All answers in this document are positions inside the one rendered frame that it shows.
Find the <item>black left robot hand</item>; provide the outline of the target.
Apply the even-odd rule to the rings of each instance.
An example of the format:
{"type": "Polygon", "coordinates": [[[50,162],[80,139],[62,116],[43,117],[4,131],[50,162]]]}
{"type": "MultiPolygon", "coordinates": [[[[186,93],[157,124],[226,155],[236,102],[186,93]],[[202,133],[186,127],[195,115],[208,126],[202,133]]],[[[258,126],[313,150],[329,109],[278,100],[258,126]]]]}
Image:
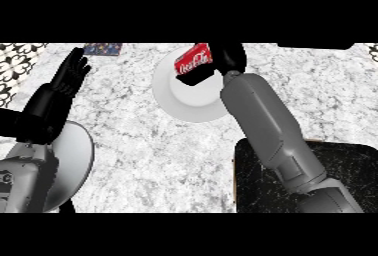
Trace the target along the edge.
{"type": "Polygon", "coordinates": [[[49,83],[35,90],[16,120],[16,141],[50,144],[58,138],[74,97],[90,71],[84,49],[74,48],[49,83]]]}

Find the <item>black white patterned cloth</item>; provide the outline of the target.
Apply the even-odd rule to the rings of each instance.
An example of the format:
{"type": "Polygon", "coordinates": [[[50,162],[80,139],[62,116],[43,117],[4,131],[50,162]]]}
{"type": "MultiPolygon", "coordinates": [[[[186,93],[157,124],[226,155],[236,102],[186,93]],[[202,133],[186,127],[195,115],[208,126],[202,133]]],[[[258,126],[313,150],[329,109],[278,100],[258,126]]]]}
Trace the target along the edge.
{"type": "Polygon", "coordinates": [[[16,96],[47,43],[0,43],[0,108],[16,96]]]}

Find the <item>white round plate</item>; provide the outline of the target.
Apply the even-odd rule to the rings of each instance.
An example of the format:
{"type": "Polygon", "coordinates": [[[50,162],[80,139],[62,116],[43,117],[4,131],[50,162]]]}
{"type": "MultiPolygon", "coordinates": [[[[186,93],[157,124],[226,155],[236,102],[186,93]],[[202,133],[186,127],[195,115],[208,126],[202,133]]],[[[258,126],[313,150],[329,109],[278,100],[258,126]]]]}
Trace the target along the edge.
{"type": "Polygon", "coordinates": [[[171,117],[202,123],[227,114],[220,100],[223,76],[214,71],[214,75],[195,86],[188,86],[176,78],[174,60],[188,50],[189,46],[180,47],[159,61],[152,78],[152,92],[159,107],[171,117]]]}

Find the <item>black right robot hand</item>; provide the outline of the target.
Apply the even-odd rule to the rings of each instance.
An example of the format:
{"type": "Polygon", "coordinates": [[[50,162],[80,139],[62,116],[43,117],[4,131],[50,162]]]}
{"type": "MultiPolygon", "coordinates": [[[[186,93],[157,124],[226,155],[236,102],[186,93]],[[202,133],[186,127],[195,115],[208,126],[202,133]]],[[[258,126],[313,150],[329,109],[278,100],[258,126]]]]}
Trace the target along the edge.
{"type": "Polygon", "coordinates": [[[189,73],[179,75],[176,78],[189,86],[195,86],[219,71],[226,75],[229,71],[245,72],[247,54],[241,43],[207,43],[211,51],[213,62],[199,65],[189,73]]]}

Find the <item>black rounded appliance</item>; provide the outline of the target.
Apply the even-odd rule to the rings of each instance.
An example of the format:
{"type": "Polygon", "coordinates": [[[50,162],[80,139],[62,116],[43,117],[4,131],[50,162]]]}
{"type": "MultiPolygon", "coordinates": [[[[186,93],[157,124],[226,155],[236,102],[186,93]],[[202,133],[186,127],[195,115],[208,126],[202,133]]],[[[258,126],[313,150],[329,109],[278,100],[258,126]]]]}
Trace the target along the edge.
{"type": "Polygon", "coordinates": [[[354,43],[278,43],[279,47],[285,48],[306,48],[306,49],[329,49],[329,50],[347,50],[354,43]]]}

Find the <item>red soda can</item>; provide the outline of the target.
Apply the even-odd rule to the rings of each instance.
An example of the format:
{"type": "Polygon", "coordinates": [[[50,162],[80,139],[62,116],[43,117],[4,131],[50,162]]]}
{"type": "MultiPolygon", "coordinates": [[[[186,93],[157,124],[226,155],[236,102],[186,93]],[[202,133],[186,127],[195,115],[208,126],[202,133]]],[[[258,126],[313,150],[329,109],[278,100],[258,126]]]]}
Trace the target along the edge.
{"type": "Polygon", "coordinates": [[[174,69],[179,75],[189,73],[199,65],[213,62],[211,51],[207,43],[195,46],[180,55],[174,61],[174,69]]]}

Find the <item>black speckled tray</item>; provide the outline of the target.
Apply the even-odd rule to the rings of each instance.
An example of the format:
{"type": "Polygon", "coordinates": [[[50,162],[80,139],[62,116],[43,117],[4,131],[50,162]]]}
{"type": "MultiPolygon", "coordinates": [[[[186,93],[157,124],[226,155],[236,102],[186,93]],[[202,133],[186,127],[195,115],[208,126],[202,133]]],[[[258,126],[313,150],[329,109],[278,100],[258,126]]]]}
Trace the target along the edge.
{"type": "MultiPolygon", "coordinates": [[[[365,213],[378,213],[378,150],[362,144],[309,141],[331,178],[347,187],[365,213]]],[[[298,213],[306,195],[289,194],[266,169],[247,139],[235,146],[238,213],[298,213]]]]}

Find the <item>dark blue patterned box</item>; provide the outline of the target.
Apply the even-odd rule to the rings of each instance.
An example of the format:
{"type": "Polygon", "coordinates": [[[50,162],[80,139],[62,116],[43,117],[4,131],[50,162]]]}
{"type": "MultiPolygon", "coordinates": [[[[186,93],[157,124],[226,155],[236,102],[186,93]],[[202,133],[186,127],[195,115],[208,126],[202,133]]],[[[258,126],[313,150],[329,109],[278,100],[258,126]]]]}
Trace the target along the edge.
{"type": "Polygon", "coordinates": [[[84,54],[96,56],[118,56],[121,47],[121,43],[86,43],[84,54]]]}

